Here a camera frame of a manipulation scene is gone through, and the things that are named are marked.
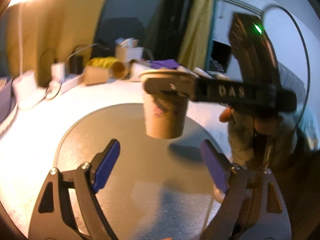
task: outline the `purple cloth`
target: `purple cloth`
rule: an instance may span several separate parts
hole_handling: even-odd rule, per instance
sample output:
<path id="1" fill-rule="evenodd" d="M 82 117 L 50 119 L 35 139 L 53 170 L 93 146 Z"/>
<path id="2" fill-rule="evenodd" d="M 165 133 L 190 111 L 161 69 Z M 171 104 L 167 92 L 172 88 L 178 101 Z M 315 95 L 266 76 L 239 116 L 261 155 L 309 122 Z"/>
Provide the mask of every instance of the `purple cloth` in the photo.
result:
<path id="1" fill-rule="evenodd" d="M 157 60 L 151 62 L 151 68 L 154 69 L 166 68 L 176 70 L 179 66 L 180 65 L 174 59 Z"/>

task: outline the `paper cup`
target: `paper cup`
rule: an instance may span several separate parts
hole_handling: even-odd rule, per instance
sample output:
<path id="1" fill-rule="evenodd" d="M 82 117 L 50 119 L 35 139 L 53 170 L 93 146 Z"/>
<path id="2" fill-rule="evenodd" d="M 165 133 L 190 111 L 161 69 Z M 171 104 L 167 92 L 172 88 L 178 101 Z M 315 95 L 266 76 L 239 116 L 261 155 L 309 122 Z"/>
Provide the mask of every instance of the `paper cup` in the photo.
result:
<path id="1" fill-rule="evenodd" d="M 144 83 L 148 78 L 162 78 L 172 76 L 190 76 L 172 70 L 151 70 L 141 74 L 141 81 Z M 183 133 L 188 98 L 178 95 L 143 94 L 143 108 L 145 117 L 146 133 L 148 136 L 157 139 L 174 139 Z"/>

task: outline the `yellow curtain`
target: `yellow curtain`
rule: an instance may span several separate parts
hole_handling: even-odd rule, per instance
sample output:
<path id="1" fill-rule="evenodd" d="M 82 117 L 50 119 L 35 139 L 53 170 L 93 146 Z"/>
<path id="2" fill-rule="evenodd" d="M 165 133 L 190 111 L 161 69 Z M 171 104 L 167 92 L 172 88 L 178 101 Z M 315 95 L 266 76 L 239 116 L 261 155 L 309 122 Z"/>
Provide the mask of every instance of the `yellow curtain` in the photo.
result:
<path id="1" fill-rule="evenodd" d="M 179 54 L 179 63 L 204 69 L 213 14 L 213 0 L 194 0 Z"/>

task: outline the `cardboard box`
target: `cardboard box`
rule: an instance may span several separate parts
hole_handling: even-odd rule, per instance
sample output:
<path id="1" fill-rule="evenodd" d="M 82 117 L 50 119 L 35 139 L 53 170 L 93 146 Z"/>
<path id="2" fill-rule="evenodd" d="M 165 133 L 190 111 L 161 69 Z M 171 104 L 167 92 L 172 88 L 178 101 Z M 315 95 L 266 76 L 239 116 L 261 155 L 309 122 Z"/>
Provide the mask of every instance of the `cardboard box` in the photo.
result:
<path id="1" fill-rule="evenodd" d="M 116 47 L 115 57 L 122 62 L 129 62 L 133 59 L 141 60 L 142 59 L 143 48 L 126 48 L 126 47 Z"/>
<path id="2" fill-rule="evenodd" d="M 84 68 L 84 85 L 95 85 L 106 83 L 110 76 L 108 68 L 86 66 Z"/>

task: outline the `blue gripper pad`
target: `blue gripper pad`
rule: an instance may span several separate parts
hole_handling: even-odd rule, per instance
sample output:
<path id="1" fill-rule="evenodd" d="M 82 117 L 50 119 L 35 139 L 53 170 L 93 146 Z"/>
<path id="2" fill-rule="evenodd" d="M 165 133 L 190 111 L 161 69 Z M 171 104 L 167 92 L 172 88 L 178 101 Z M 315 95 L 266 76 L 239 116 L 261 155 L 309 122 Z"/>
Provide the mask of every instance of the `blue gripper pad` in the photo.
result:
<path id="1" fill-rule="evenodd" d="M 216 187 L 226 194 L 231 177 L 229 160 L 224 154 L 217 152 L 209 140 L 204 140 L 201 143 L 200 153 Z"/>
<path id="2" fill-rule="evenodd" d="M 95 194 L 106 185 L 119 155 L 120 143 L 112 139 L 104 151 L 98 153 L 91 161 L 90 182 Z"/>

